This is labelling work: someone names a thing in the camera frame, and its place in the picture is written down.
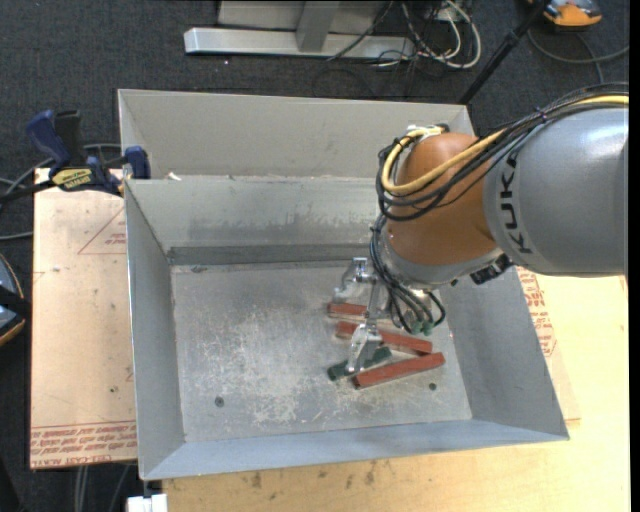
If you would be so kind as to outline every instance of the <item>electrical wire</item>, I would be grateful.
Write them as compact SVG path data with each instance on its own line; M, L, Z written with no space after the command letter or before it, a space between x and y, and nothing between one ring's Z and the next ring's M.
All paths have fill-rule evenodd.
M109 508L107 509L107 512L113 512L115 510L116 503L118 502L118 498L120 497L120 492L122 491L122 486L124 485L124 481L127 478L127 475L129 474L130 469L131 469L131 465L126 464L124 471L120 475L120 479L116 484L116 488L113 491L113 497L111 498L111 503L109 504Z
M338 53L336 53L335 55L329 57L327 59L327 61L337 60L337 59L340 59L341 57L344 57L347 53L349 53L356 46L358 46L364 40L365 37L371 35L373 33L373 31L376 29L376 27L382 22L382 20L384 20L386 18L387 14L389 14L389 11L391 10L391 6L393 5L393 3L394 3L393 1L388 2L386 8L383 11L381 11L378 14L378 16L376 16L376 18L374 19L373 23L371 23L371 25L369 25L369 28L367 28L367 30L365 30L352 43L347 45L345 48L340 50Z
M459 63L459 62L452 61L452 59L460 53L460 49L462 47L462 43L461 43L462 37L456 26L456 23L451 19L450 15L448 15L449 16L448 23L453 27L454 35L456 36L456 48L454 50L448 50L443 53L438 53L433 48L431 48L420 36L420 34L418 34L418 32L416 31L413 25L413 22L411 21L411 16L409 14L409 9L407 7L406 2L402 2L401 7L402 7L402 13L404 15L407 26L409 27L411 35L413 36L412 37L413 41L419 48L419 50L417 51L418 56L433 59L437 62L444 64L446 67L451 69L455 69L455 70L469 69L475 66L480 61L480 58L482 57L482 40L480 38L480 33L478 32L478 29L475 23L472 22L469 15L466 12L464 12L455 2L452 2L451 0L447 0L446 3L449 7L454 9L462 17L462 19L471 27L471 32L473 35L473 46L475 48L475 55L468 62Z
M568 58L563 57L561 55L556 55L554 53L551 53L549 50L546 50L545 48L540 46L540 43L538 43L538 41L536 41L534 39L533 35L531 34L531 30L527 31L527 37L529 38L529 41L534 46L534 48L536 50L538 50L540 53L542 53L543 55L546 55L550 59L557 60L559 62L564 62L565 64L594 64L594 63L597 63L597 62L598 63L599 62L607 62L607 61L610 61L610 60L617 59L618 57L622 57L624 54L629 52L629 45L627 45L624 48L622 48L621 50L618 50L617 52L610 53L609 55L602 55L600 57L591 57L590 59L568 59Z
M433 301L440 312L434 320L431 308L413 290L406 286L383 263L380 254L380 235L387 219L380 215L372 228L369 253L374 271L382 279L388 294L388 308L391 320L396 327L403 328L411 334L428 334L433 327L440 325L445 319L445 309L442 303L430 291L427 296Z
M109 164L114 164L114 163L122 163L122 157L117 157L111 160L107 160L104 161L104 154L103 151L104 150L112 150L112 151L120 151L121 150L121 146L120 144L111 144L111 143L95 143L95 144L87 144L85 146L83 146L85 150L87 151L98 151L99 155L100 155L100 161L103 162L103 165L109 165ZM11 194L13 191L15 191L18 188L23 188L24 187L24 182L33 176L33 173L37 170L37 169L46 169L48 167L50 167L51 165L53 165L55 163L55 161L52 158L47 158L46 160L42 160L41 162L38 162L37 164L35 164L34 166L30 167L28 170L26 170L25 172L23 172L20 176L18 176L15 180L9 180L7 178L0 178L0 183L4 183L6 185L9 185L9 188L4 192L3 195L9 195ZM0 203L0 215L2 214L4 210L4 204ZM33 231L24 231L22 233L13 233L13 234L9 234L9 235L0 235L0 242L6 242L6 241L10 241L10 240L19 240L22 238L29 238L33 236Z
M84 498L87 488L87 476L89 474L89 466L80 466L76 473L76 484L73 494L73 511L82 512L84 508Z
M612 105L628 106L628 96L628 83L599 84L579 89L556 100L546 108L538 109L535 113L478 140L467 150L437 166L428 174L410 183L397 185L395 173L400 153L426 135L429 130L434 130L437 127L410 130L379 154L380 168L376 176L376 192L380 211L389 219L406 221L416 219L437 207L450 204L471 188L467 187L456 198L443 203L447 194L456 184L483 164L490 162L494 156L516 144L536 127L587 109ZM445 184L426 190L436 178L454 165L459 164L463 164L462 167ZM410 212L391 212L390 209L393 206L410 207Z

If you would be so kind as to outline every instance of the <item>cable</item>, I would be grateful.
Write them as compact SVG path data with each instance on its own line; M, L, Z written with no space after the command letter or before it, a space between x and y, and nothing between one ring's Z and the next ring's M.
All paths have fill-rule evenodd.
M479 177L476 176L471 185L466 186L454 199L443 203L444 198L455 185L479 169L480 166L491 161L496 155L517 144L538 126L583 110L604 108L611 105L627 107L628 94L628 83L599 84L579 89L556 100L545 109L537 109L535 113L480 139L467 150L437 166L428 174L410 183L396 185L395 169L397 169L397 159L400 153L410 144L427 135L429 130L437 127L410 130L379 154L380 169L376 176L376 192L380 211L382 215L391 220L406 221L416 219L434 208L451 204L464 195L478 181ZM462 167L445 184L426 190L433 183L433 180L454 165L459 164L463 164ZM491 167L485 169L483 175L490 169ZM409 207L410 211L392 213L390 211L392 206Z
M591 46L589 46L589 43L587 43L586 39L584 37L582 37L581 34L576 34L576 37L582 43L582 46L585 47L587 52L589 52L589 55L591 55L591 59L593 60L593 65L595 66L596 73L598 74L598 83L601 83L601 84L604 83L604 75L602 74L602 66L600 66L600 61L597 60L597 57L596 57L595 53L593 53L593 50L591 49Z
M120 151L121 150L120 144L111 144L111 143L94 143L94 144L87 144L87 145L85 145L83 147L87 151L92 151L92 150L98 151L99 154L100 154L100 160L101 161L103 161L103 154L102 154L103 150L105 150L105 149L109 149L109 150L113 150L113 151ZM108 161L104 162L104 165L113 164L113 163L116 163L116 162L121 163L122 162L121 157L108 160ZM18 176L18 178L16 178L15 180L9 180L7 178L0 178L0 182L9 185L9 188L5 191L5 193L3 195L9 195L14 190L16 190L17 188L23 188L24 181L26 181L27 178L31 177L31 175L37 169L46 169L46 168L50 167L51 165L53 165L54 163L55 163L55 161L52 158L47 158L46 160L38 162L34 166L30 167L28 170L26 170L20 176ZM3 212L3 208L4 208L4 204L0 203L0 215ZM6 242L6 241L10 241L10 240L18 240L18 239L21 239L21 238L29 238L30 236L33 236L33 231L24 231L22 233L14 233L14 234L10 234L10 235L0 235L0 242Z
M344 57L347 53L349 53L356 46L358 46L364 40L365 37L367 37L368 35L371 35L371 33L375 30L375 28L387 16L392 5L393 5L393 1L390 1L389 3L387 3L387 7L384 9L384 11L381 12L381 14L378 14L378 16L376 16L376 18L373 20L373 23L369 25L369 28L367 28L367 30L365 30L362 34L360 34L351 44L347 45L345 48L340 50L335 55L329 57L327 61L337 60L341 57Z
M420 34L418 34L418 32L415 30L415 27L411 21L409 9L407 8L406 2L402 2L402 13L404 15L405 21L407 22L407 26L409 27L411 35L413 36L414 42L420 49L417 52L418 56L433 59L435 61L438 61L444 64L446 67L451 69L457 69L457 70L469 69L475 66L482 56L482 41L480 39L480 33L478 32L478 29L475 26L475 24L471 21L471 18L469 17L469 15L466 12L464 12L455 2L447 0L446 3L449 7L455 9L456 12L460 14L462 19L471 27L473 40L475 43L474 44L475 55L469 62L464 62L464 63L451 62L451 59L457 56L458 53L460 52L460 49L462 46L461 44L462 38L460 36L460 32L458 31L456 23L450 17L449 17L448 23L450 23L451 26L453 27L454 34L456 36L456 41L457 41L456 49L452 51L447 51L444 53L437 53L427 45L424 39L420 37Z
M595 62L606 62L606 61L609 61L609 60L617 59L618 57L622 57L625 53L627 53L629 51L629 45L627 45L624 48L622 48L621 50L618 50L617 52L614 52L614 53L610 53L609 55L602 55L600 57L592 57L590 59L568 59L568 58L565 58L565 57L563 57L561 55L556 55L554 53L551 53L550 51L548 51L548 50L544 49L542 46L540 46L540 43L538 43L534 39L533 35L531 34L531 30L527 30L527 37L529 38L529 41L534 46L534 48L536 50L538 50L540 53L542 53L543 55L546 55L550 59L554 59L554 60L557 60L559 62L564 62L565 64L593 64Z
M111 503L109 504L109 508L107 512L113 512L115 510L116 503L118 502L118 498L120 497L120 491L122 491L122 486L124 485L124 481L129 474L129 470L131 469L131 465L126 464L122 475L120 475L120 479L118 480L118 484L116 485L115 490L113 491L113 498L111 498Z
M89 466L80 466L76 474L76 485L73 494L73 512L82 512L84 508L84 496L87 485Z
M15 189L17 189L18 187L20 187L22 185L22 183L29 178L33 172L36 169L40 169L43 167L48 167L51 164L53 164L54 161L52 158L47 158L46 160L43 160L42 162L37 163L36 165L34 165L33 167L31 167L29 170L25 171L24 173L22 173L16 180L11 181L11 180L7 180L3 178L3 183L9 183L11 186L6 190L6 192L4 193L4 195L7 194L11 194L11 192L13 192ZM3 204L0 204L0 215L2 214L3 211ZM24 231L22 233L14 233L11 235L0 235L0 242L6 242L9 240L18 240L20 238L28 238L30 236L33 235L33 231Z

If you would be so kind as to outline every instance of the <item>cardboard sheet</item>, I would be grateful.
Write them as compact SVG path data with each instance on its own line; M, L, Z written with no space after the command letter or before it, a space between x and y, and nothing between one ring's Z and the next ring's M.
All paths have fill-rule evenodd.
M34 202L30 467L135 459L123 200Z

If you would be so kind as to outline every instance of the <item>black cord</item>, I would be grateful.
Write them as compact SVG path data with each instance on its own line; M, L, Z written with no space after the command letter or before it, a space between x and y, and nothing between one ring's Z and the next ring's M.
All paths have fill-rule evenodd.
M116 488L113 492L113 497L111 498L111 503L109 504L109 508L107 509L107 512L113 512L115 510L116 504L118 503L118 498L120 498L120 492L122 491L122 486L124 485L124 481L127 478L127 475L129 474L129 470L131 469L131 467L132 466L130 464L125 464L124 471L120 475L120 479L118 480Z
M327 61L337 60L337 59L340 59L341 57L344 57L347 53L349 53L356 46L358 46L365 37L371 35L371 33L373 33L375 28L382 22L383 19L385 19L385 17L391 10L392 5L393 5L393 1L388 2L386 8L378 13L378 15L373 20L373 23L369 25L369 28L367 28L367 30L365 30L362 34L360 34L351 44L349 44L348 46L340 50L335 55L329 57Z
M540 45L540 43L538 43L538 41L536 41L536 39L533 37L533 34L531 33L531 29L527 30L527 37L529 38L529 41L531 42L533 47L536 50L538 50L540 53L549 57L550 59L557 60L558 62L564 62L565 64L594 64L596 62L607 62L610 60L617 59L618 57L622 57L623 55L629 52L629 45L627 45L621 50L618 50L617 52L613 52L608 55L602 55L600 57L593 56L590 59L568 59L566 57L563 57L562 55L556 55L554 53L551 53L549 50L546 50L545 48L543 48Z
M531 130L544 123L554 122L557 119L561 119L576 112L593 109L593 108L605 108L610 104L590 103L590 104L577 104L576 102L584 99L595 98L607 94L628 95L627 83L611 83L611 84L598 84L595 86L589 86L586 88L573 91L562 98L554 101L548 105L545 109L538 109L535 113L520 119L510 126L504 128L504 131L496 138L496 140L485 147L481 153L476 155L466 165L462 166L447 183L436 188L421 193L427 189L431 183L425 183L419 190L413 191L410 194L390 194L382 186L382 169L386 160L386 155L396 146L397 142L383 149L380 153L380 169L376 176L376 192L378 194L378 203L382 214L395 221L408 221L416 219L438 206L444 204L450 204L452 201L457 200L460 195L466 193L471 186L466 187L465 190L452 199L448 203L443 203L443 199L451 191L451 189L459 183L462 179L469 176L476 169L478 169L485 162L488 162L497 154L505 151L509 146L515 144L522 137L528 135ZM391 207L411 207L412 212L398 213L397 211L392 213Z

